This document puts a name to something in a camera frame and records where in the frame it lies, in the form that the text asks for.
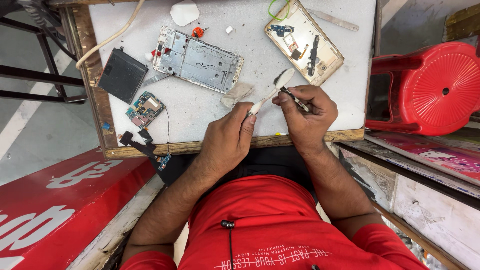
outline metal stand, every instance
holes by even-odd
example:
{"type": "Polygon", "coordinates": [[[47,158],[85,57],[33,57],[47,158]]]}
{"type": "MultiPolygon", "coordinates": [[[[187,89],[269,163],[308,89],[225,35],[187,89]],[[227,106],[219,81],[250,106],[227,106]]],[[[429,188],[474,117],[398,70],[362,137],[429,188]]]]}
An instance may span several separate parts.
{"type": "Polygon", "coordinates": [[[55,60],[53,59],[52,51],[47,42],[47,35],[45,32],[36,26],[27,25],[18,21],[10,20],[7,18],[0,18],[0,25],[11,27],[14,29],[33,33],[38,38],[40,47],[42,48],[43,56],[47,62],[47,67],[50,73],[43,73],[38,71],[32,71],[28,69],[14,68],[0,65],[0,77],[20,79],[27,81],[35,81],[42,83],[51,83],[55,85],[58,97],[43,96],[37,94],[18,93],[12,91],[0,90],[0,98],[32,100],[42,102],[56,102],[56,103],[70,103],[70,104],[84,104],[88,99],[87,95],[68,97],[65,93],[64,85],[84,87],[84,82],[81,79],[65,77],[59,75],[55,60]]]}

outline red cloth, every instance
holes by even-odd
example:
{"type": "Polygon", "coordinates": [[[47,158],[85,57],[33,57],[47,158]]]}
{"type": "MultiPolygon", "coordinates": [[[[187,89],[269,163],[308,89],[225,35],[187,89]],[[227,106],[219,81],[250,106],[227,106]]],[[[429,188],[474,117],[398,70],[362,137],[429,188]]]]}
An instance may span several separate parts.
{"type": "MultiPolygon", "coordinates": [[[[273,175],[237,179],[203,199],[190,216],[179,269],[231,269],[222,220],[235,222],[234,269],[426,269],[387,226],[364,226],[350,241],[322,221],[307,190],[273,175]]],[[[160,252],[143,252],[121,270],[173,270],[172,262],[160,252]]]]}

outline man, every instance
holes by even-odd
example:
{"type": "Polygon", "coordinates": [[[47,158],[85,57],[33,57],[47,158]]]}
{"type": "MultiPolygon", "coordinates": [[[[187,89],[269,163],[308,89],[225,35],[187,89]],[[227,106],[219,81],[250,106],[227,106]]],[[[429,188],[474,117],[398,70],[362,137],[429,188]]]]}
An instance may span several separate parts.
{"type": "Polygon", "coordinates": [[[140,218],[122,270],[176,269],[173,243],[187,220],[179,269],[425,269],[322,142],[336,104],[320,87],[289,90],[312,112],[283,92],[272,100],[297,151],[273,147],[281,151],[262,160],[258,149],[249,154],[256,116],[244,120],[253,103],[238,103],[209,124],[200,154],[140,218]],[[320,218],[315,197],[332,224],[320,218]]]}

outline red sign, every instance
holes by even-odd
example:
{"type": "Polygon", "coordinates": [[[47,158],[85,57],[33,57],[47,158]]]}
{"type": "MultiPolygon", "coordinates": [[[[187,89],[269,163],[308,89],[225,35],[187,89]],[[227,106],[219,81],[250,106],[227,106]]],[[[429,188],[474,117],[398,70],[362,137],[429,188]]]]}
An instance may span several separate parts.
{"type": "Polygon", "coordinates": [[[0,270],[63,270],[155,170],[98,148],[0,186],[0,270]]]}

